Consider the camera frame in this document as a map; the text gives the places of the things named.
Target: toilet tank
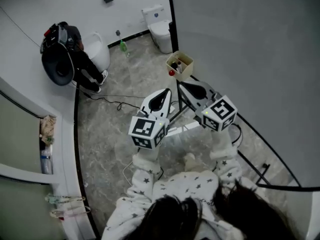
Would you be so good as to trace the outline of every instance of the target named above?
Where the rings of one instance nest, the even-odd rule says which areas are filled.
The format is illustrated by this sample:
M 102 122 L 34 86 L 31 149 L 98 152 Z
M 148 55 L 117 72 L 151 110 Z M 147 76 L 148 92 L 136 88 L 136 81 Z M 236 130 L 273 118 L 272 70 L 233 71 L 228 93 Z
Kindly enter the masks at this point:
M 152 23 L 167 20 L 165 8 L 161 4 L 156 4 L 152 7 L 141 10 L 146 24 L 149 26 Z

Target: storage box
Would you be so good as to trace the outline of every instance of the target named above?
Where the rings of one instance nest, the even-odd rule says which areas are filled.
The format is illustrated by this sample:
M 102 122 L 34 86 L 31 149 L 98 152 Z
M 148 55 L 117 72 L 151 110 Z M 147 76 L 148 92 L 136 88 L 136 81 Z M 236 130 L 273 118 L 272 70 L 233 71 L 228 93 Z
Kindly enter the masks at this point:
M 179 61 L 182 65 L 182 73 L 179 73 L 176 69 L 171 67 L 172 63 L 175 62 L 178 64 Z M 168 73 L 173 71 L 174 75 L 172 76 L 178 81 L 185 81 L 194 71 L 194 60 L 183 52 L 177 50 L 166 60 L 166 69 Z

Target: star-patterned pajamas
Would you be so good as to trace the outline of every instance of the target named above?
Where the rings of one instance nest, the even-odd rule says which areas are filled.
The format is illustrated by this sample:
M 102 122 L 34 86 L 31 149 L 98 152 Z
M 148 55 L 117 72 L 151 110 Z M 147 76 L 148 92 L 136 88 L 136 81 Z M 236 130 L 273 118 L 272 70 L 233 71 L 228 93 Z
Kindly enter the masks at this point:
M 235 158 L 237 148 L 232 145 L 228 131 L 211 131 L 210 134 L 210 158 L 213 164 L 216 164 L 214 172 L 181 172 L 168 181 L 157 181 L 161 170 L 158 160 L 159 147 L 155 150 L 141 149 L 134 155 L 132 160 L 137 170 L 132 177 L 132 186 L 127 190 L 127 197 L 116 202 L 115 211 L 107 222 L 102 240 L 121 240 L 137 228 L 151 204 L 165 195 L 176 196 L 181 201 L 192 197 L 202 203 L 202 223 L 195 240 L 244 239 L 240 230 L 215 215 L 213 196 L 219 180 L 227 189 L 234 186 L 235 180 L 247 188 L 256 189 L 257 186 L 242 177 L 242 169 Z M 265 198 L 260 190 L 257 190 L 257 193 Z

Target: white sleeve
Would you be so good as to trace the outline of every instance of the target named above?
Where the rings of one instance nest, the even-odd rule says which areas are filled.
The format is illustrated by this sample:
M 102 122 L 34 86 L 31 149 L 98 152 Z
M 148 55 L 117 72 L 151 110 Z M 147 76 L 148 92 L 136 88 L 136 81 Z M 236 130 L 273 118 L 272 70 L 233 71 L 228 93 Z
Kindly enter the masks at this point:
M 222 132 L 211 131 L 212 149 L 210 158 L 216 161 L 216 173 L 221 183 L 229 187 L 235 180 L 240 180 L 242 169 L 236 160 L 237 147 L 232 145 L 228 130 Z
M 154 181 L 160 174 L 159 148 L 140 149 L 133 156 L 137 170 L 132 177 L 128 197 L 121 197 L 104 229 L 102 240 L 121 240 L 140 225 L 146 211 L 151 206 Z

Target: person wearing black clothes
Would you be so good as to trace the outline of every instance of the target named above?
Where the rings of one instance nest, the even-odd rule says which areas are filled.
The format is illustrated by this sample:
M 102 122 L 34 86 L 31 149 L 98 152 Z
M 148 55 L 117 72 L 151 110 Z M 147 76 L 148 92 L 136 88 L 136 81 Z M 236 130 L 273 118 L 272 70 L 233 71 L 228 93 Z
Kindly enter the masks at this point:
M 96 65 L 84 52 L 84 44 L 82 43 L 80 32 L 76 26 L 70 26 L 65 21 L 60 22 L 59 25 L 66 29 L 68 36 L 73 40 L 69 41 L 67 45 L 74 66 L 73 80 L 88 90 L 100 93 L 101 88 L 99 86 L 104 84 L 108 77 L 108 71 L 105 70 L 100 73 Z M 86 70 L 88 74 L 95 80 L 95 82 L 91 82 L 87 77 L 85 77 L 81 70 Z

